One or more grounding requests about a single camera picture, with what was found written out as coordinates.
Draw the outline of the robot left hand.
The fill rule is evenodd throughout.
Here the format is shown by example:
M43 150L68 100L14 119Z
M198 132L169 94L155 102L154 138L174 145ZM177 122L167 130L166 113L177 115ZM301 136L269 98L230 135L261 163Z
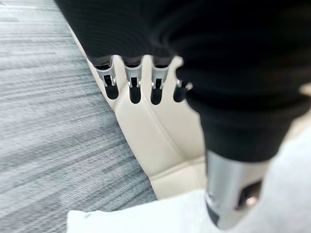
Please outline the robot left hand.
M107 96L118 97L112 57L122 58L129 97L141 99L142 58L152 57L152 104L161 102L175 56L173 98L200 116L206 206L231 229L258 198L266 167L292 122L311 107L308 0L58 0Z

